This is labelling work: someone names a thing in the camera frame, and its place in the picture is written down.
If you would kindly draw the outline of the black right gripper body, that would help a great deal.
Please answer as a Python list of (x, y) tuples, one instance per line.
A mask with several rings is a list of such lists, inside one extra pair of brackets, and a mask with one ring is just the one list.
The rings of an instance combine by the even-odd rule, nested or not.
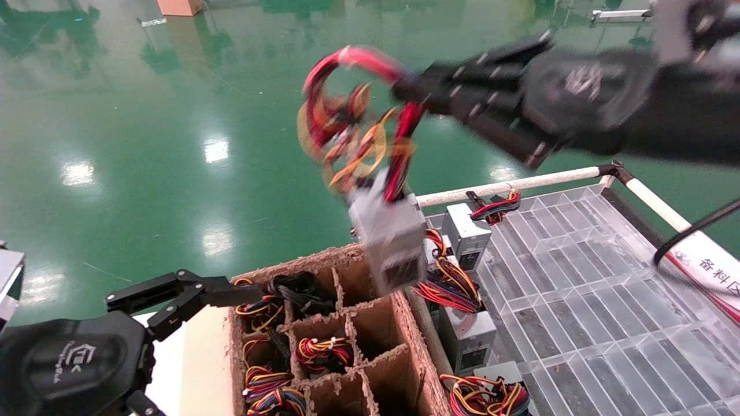
[(572, 149), (738, 166), (736, 73), (639, 50), (554, 49), (526, 65), (520, 94), (526, 121)]

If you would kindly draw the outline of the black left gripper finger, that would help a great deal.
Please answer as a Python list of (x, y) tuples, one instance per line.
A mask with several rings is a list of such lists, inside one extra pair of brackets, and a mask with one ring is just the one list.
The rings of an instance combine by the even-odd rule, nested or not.
[(105, 303), (109, 313), (129, 315), (164, 304), (163, 310), (148, 319), (146, 329), (151, 341), (163, 341), (206, 306), (251, 304), (263, 294), (258, 284), (235, 286), (225, 276), (201, 277), (180, 269), (112, 292)]
[(145, 416), (165, 416), (166, 414), (148, 397), (146, 394), (137, 390), (127, 396), (125, 406), (129, 411), (137, 415)]

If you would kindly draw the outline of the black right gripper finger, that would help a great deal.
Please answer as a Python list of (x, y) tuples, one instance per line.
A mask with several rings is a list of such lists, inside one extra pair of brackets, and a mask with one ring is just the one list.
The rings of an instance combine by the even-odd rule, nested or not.
[(485, 142), (528, 169), (538, 169), (558, 147), (558, 140), (523, 118), (517, 97), (445, 97), (439, 113), (454, 117)]
[(450, 106), (452, 100), (483, 106), (517, 106), (526, 66), (553, 47), (552, 34), (517, 40), (463, 61), (434, 61), (395, 83), (395, 97), (426, 106)]

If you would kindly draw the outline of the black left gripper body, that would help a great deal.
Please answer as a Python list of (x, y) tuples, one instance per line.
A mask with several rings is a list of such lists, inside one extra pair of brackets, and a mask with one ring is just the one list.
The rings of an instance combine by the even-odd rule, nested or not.
[(128, 415), (151, 381), (148, 330), (121, 311), (5, 329), (3, 415)]

